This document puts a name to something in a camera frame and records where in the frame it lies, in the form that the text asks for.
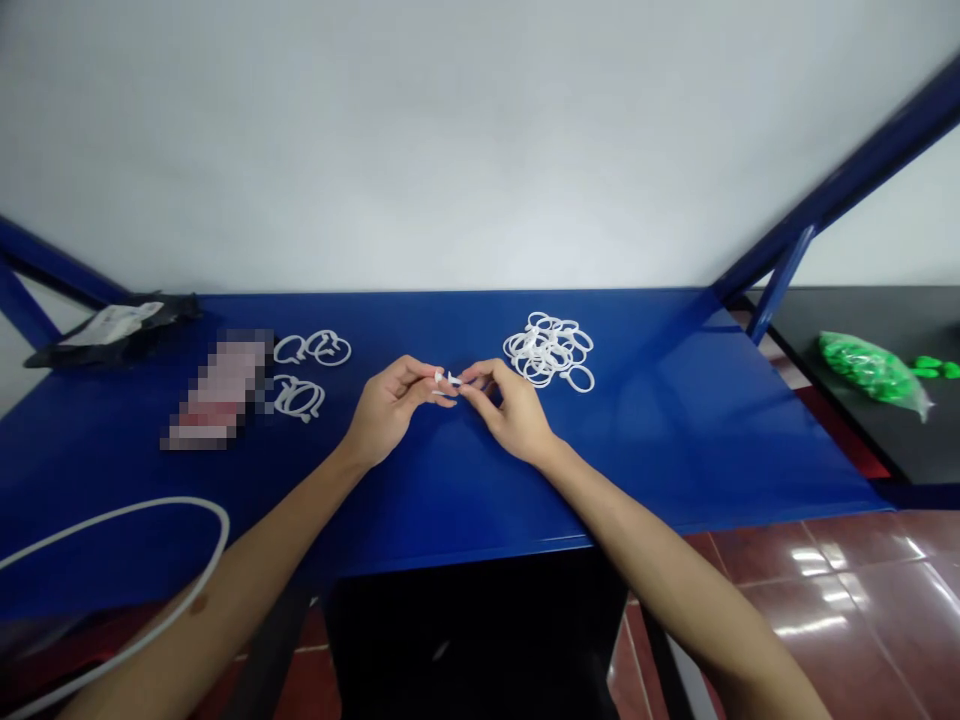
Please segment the hand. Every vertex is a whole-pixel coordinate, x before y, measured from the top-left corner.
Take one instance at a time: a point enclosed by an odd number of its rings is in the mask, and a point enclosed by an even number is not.
[[[413,411],[423,403],[451,408],[455,400],[434,395],[439,389],[447,395],[458,391],[446,379],[439,386],[434,379],[443,368],[427,365],[409,355],[374,375],[363,387],[350,429],[340,442],[340,450],[353,462],[371,468],[379,465],[403,440],[410,427]]]
[[[543,413],[537,389],[499,358],[474,363],[460,375],[460,394],[473,405],[503,449],[532,465],[541,466],[559,445]],[[490,402],[495,388],[503,402]]]

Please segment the blue table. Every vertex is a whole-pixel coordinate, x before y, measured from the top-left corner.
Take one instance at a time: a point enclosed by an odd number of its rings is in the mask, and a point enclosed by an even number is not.
[[[585,395],[540,391],[555,431],[681,533],[888,507],[709,291],[228,295],[132,369],[51,374],[0,422],[0,556],[133,502],[197,495],[249,528],[334,447],[364,381],[403,353],[459,372],[499,356],[534,310],[578,320],[596,348]],[[331,328],[343,366],[282,365],[327,391],[304,425],[258,416],[226,452],[161,453],[219,329],[278,337]],[[168,507],[111,521],[0,578],[0,617],[167,597],[206,563],[217,523]],[[406,439],[353,492],[299,571],[348,574],[584,547],[583,526],[535,471],[503,452],[465,402],[419,410]]]

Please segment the white label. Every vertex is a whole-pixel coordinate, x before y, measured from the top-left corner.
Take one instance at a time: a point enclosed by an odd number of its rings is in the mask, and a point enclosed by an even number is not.
[[[108,305],[94,315],[83,330],[62,340],[60,345],[109,345],[135,333],[144,320],[162,307],[161,302],[144,303],[140,307]]]

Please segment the black table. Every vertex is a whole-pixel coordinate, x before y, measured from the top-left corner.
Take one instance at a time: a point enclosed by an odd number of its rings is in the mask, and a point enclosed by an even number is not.
[[[748,293],[754,303],[759,295]],[[922,424],[916,413],[870,400],[833,373],[820,355],[821,330],[856,335],[907,364],[918,355],[960,362],[960,287],[791,288],[770,329],[800,370],[861,433],[894,480],[941,486],[921,493],[929,501],[900,504],[956,506],[945,498],[960,499],[960,494],[942,486],[960,482],[960,379],[922,380],[936,403]]]

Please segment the blue metal leg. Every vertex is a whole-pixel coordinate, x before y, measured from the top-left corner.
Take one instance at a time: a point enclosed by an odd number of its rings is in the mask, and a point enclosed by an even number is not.
[[[0,256],[0,311],[13,323],[34,350],[46,347],[60,338],[53,324],[20,278]]]
[[[820,232],[960,123],[960,55],[804,198],[714,284],[729,306],[773,269],[803,228]]]
[[[10,265],[54,290],[99,310],[129,293],[40,238],[0,217],[0,254]]]
[[[793,247],[784,250],[780,259],[777,260],[777,265],[773,269],[773,276],[770,278],[770,284],[763,291],[760,302],[757,303],[757,311],[750,319],[750,324],[747,325],[747,335],[753,340],[754,345],[760,344],[767,328],[770,327],[770,320],[777,308],[780,307],[780,302],[790,286],[790,281],[800,266],[804,253],[810,247],[810,241],[816,234],[817,228],[814,225],[807,226],[800,233],[800,237],[794,242]]]

